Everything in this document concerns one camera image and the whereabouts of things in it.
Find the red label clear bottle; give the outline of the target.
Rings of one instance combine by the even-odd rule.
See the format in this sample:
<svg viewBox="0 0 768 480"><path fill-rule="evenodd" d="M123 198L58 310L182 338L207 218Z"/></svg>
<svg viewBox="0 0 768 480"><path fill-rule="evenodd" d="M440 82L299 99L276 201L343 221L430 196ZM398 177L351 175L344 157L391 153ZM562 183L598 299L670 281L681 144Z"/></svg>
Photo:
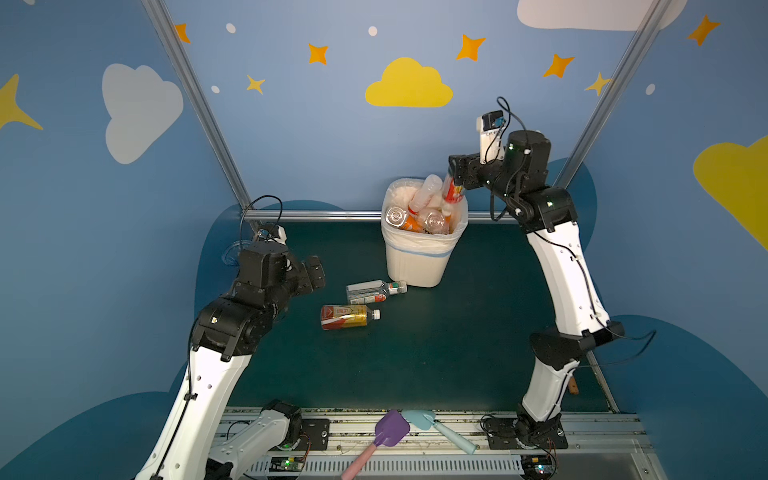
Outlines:
<svg viewBox="0 0 768 480"><path fill-rule="evenodd" d="M456 186L454 177L451 174L447 174L442 187L442 201L441 212L445 219L449 221L454 215L457 205L463 200L463 188Z"/></svg>

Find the red gold energy drink bottle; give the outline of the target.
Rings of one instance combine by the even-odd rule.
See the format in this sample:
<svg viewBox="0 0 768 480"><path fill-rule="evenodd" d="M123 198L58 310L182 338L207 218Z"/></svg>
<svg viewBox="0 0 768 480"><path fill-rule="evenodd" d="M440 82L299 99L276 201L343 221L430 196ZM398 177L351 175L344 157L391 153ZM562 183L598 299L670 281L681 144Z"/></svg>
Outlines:
<svg viewBox="0 0 768 480"><path fill-rule="evenodd" d="M366 327L381 318L379 309L365 305L324 305L321 309L320 325L323 330Z"/></svg>

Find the clear bottle green band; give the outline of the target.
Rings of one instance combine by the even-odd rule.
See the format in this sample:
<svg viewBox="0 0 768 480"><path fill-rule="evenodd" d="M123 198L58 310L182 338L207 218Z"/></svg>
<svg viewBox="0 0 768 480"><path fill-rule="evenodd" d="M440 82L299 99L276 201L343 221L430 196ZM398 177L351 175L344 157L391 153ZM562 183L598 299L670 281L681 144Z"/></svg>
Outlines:
<svg viewBox="0 0 768 480"><path fill-rule="evenodd" d="M450 233L450 222L439 209L425 208L419 212L419 222L430 234L447 235Z"/></svg>

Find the clear square bottle green label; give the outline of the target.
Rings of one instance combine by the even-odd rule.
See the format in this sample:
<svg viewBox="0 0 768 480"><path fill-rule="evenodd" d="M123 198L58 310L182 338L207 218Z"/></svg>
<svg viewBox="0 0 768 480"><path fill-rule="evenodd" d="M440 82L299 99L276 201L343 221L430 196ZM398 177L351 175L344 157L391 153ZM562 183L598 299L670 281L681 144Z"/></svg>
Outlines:
<svg viewBox="0 0 768 480"><path fill-rule="evenodd" d="M406 282L374 280L348 285L346 296L351 305L371 304L386 301L390 296L404 294L407 290Z"/></svg>

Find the orange white tea bottle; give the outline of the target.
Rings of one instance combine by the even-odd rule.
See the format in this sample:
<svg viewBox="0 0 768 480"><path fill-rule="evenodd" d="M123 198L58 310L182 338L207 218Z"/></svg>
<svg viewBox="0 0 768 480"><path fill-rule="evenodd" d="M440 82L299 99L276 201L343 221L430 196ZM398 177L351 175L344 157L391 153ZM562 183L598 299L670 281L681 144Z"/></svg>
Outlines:
<svg viewBox="0 0 768 480"><path fill-rule="evenodd" d="M411 215L407 215L405 217L404 223L401 226L402 230L411 231L415 233L424 233L425 229L419 224L419 222L412 217Z"/></svg>

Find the clear bottle bird label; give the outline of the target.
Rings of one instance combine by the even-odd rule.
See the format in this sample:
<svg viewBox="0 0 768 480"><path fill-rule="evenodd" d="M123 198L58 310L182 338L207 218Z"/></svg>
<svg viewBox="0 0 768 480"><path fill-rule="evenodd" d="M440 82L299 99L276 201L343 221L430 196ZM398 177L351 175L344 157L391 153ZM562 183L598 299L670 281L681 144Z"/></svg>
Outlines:
<svg viewBox="0 0 768 480"><path fill-rule="evenodd" d="M401 230L409 229L409 213L396 205L390 206L385 215L385 220L388 225Z"/></svg>

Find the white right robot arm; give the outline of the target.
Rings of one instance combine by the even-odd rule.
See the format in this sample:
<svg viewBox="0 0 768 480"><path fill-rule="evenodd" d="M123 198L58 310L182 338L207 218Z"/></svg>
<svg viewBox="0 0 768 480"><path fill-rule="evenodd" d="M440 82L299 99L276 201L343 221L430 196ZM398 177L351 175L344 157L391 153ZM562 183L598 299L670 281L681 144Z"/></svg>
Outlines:
<svg viewBox="0 0 768 480"><path fill-rule="evenodd" d="M479 153L450 157L453 183L485 187L504 202L540 262L555 313L553 327L530 336L535 364L515 423L516 437L530 444L557 429L563 396L586 353L624 328L610 320L594 289L571 195L546 182L550 141L531 130L503 138L499 128L479 137Z"/></svg>

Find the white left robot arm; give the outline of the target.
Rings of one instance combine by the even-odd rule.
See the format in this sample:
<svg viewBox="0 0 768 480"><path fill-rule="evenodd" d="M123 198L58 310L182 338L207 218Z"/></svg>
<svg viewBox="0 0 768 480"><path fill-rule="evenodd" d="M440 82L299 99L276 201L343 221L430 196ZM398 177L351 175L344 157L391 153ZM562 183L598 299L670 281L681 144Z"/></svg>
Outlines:
<svg viewBox="0 0 768 480"><path fill-rule="evenodd" d="M272 401L242 431L214 442L234 387L276 319L292 298L326 285L319 257L301 261L280 242L256 241L238 262L230 289L193 324L184 379L140 479L241 479L269 450L298 440L298 408Z"/></svg>

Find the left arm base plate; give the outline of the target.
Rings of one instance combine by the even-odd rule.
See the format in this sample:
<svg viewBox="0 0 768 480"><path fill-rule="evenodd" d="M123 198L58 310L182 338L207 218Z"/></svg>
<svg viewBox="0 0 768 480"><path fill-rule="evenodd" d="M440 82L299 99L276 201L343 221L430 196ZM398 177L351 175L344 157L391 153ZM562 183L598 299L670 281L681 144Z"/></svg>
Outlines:
<svg viewBox="0 0 768 480"><path fill-rule="evenodd" d="M310 451L326 451L330 438L331 422L320 418L303 418L297 451L305 451L311 445Z"/></svg>

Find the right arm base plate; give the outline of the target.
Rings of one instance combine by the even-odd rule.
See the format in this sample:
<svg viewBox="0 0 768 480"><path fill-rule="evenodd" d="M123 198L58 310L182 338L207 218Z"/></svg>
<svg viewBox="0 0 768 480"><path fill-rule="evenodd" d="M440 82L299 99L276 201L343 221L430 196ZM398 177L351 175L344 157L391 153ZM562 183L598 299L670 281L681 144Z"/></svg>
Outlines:
<svg viewBox="0 0 768 480"><path fill-rule="evenodd" d="M506 449L567 449L561 416L545 422L535 422L527 416L521 418L484 415L480 427L492 450Z"/></svg>

